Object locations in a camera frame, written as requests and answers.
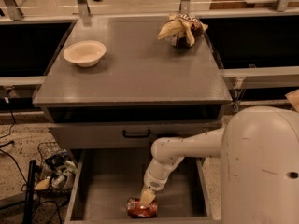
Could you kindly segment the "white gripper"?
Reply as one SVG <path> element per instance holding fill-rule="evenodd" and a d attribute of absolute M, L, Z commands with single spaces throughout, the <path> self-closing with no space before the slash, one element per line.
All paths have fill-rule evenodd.
<path fill-rule="evenodd" d="M 149 206 L 156 197 L 155 192 L 162 190 L 167 182 L 166 179 L 158 179 L 149 171 L 144 174 L 144 186 L 140 195 L 140 205 Z"/>

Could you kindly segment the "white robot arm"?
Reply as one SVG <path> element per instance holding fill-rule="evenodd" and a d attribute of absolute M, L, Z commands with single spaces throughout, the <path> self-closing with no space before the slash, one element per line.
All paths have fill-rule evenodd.
<path fill-rule="evenodd" d="M 221 159 L 222 224 L 299 224 L 299 113 L 254 106 L 225 127 L 157 139 L 144 176 L 150 204 L 186 157 Z"/>

